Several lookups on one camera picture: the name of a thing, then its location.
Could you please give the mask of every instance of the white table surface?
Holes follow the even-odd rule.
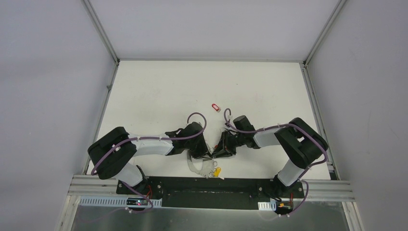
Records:
[[[221,107],[217,113],[211,104]],[[299,64],[262,62],[121,61],[102,120],[99,138],[118,126],[140,135],[157,135],[186,126],[192,112],[207,119],[204,137],[218,144],[224,129],[223,111],[246,115],[255,129],[295,117],[313,129],[313,117]],[[204,121],[194,115],[192,121]],[[288,156],[281,146],[259,150],[237,148],[230,158],[218,158],[225,178],[272,178]],[[148,155],[130,161],[147,176],[200,177],[187,166],[186,152],[173,156]],[[194,160],[200,168],[201,160]],[[93,168],[91,162],[88,173]],[[329,180],[326,164],[312,168],[304,179]]]

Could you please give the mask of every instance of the white wall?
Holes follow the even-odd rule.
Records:
[[[114,64],[80,0],[2,1],[0,229],[53,230]]]
[[[338,0],[91,0],[121,59],[304,60]]]
[[[406,230],[408,2],[350,0],[310,64],[366,230]]]

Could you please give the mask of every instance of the black mounting plate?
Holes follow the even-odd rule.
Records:
[[[189,177],[148,177],[152,188],[152,199],[162,199],[162,207],[217,208],[257,210],[258,202],[270,198],[263,192],[271,191],[271,179],[189,178]],[[146,195],[149,189],[142,190]],[[121,181],[117,194],[134,194]],[[304,198],[303,185],[296,182],[282,198]]]

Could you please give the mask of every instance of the yellow tag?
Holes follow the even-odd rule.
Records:
[[[214,177],[218,177],[219,173],[221,172],[221,168],[217,167],[216,171],[214,172]]]

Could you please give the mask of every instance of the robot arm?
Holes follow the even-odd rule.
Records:
[[[234,119],[233,123],[238,130],[255,131],[254,126],[244,115]],[[326,141],[302,119],[295,118],[289,124],[309,134],[324,150],[328,149]],[[288,191],[305,169],[322,155],[322,151],[309,138],[293,127],[286,126],[254,133],[233,134],[233,132],[227,130],[222,133],[221,140],[212,153],[214,158],[235,155],[236,147],[243,145],[254,149],[281,145],[287,153],[288,162],[271,182],[274,197],[280,197]]]
[[[156,139],[135,139],[125,142],[96,167],[98,176],[102,180],[116,178],[131,187],[135,187],[145,180],[145,176],[139,166],[128,163],[134,156],[150,154],[174,155],[188,149],[194,158],[206,158],[210,153],[205,144],[203,134],[187,140],[168,139],[192,136],[202,129],[200,124],[192,122],[186,128],[179,128],[176,131],[149,137]],[[123,127],[113,129],[88,148],[91,161],[96,166],[116,144],[136,137],[138,136],[129,134]]]

